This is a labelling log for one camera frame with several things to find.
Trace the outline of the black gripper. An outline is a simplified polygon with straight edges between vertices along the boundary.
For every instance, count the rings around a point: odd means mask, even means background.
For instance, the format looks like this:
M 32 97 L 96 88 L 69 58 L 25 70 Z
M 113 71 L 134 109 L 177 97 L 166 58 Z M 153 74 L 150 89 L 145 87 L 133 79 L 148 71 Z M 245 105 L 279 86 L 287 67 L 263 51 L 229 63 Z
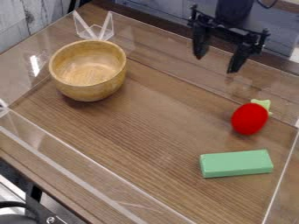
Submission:
M 216 3 L 212 6 L 193 4 L 188 26 L 192 30 L 192 52 L 197 60 L 209 50 L 215 36 L 237 45 L 228 63 L 227 73 L 239 71 L 251 54 L 260 53 L 269 31 L 252 18 L 252 3 Z

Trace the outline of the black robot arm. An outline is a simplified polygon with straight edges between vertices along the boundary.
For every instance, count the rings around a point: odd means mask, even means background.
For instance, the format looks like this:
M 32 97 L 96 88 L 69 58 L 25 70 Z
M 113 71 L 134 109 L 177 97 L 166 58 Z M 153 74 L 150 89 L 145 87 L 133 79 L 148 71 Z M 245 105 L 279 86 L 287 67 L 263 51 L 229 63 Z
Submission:
M 260 54 L 269 30 L 251 18 L 255 0 L 217 0 L 213 9 L 197 4 L 190 7 L 188 26 L 190 27 L 192 53 L 200 60 L 216 37 L 236 45 L 228 62 L 227 73 L 236 73 L 251 55 Z

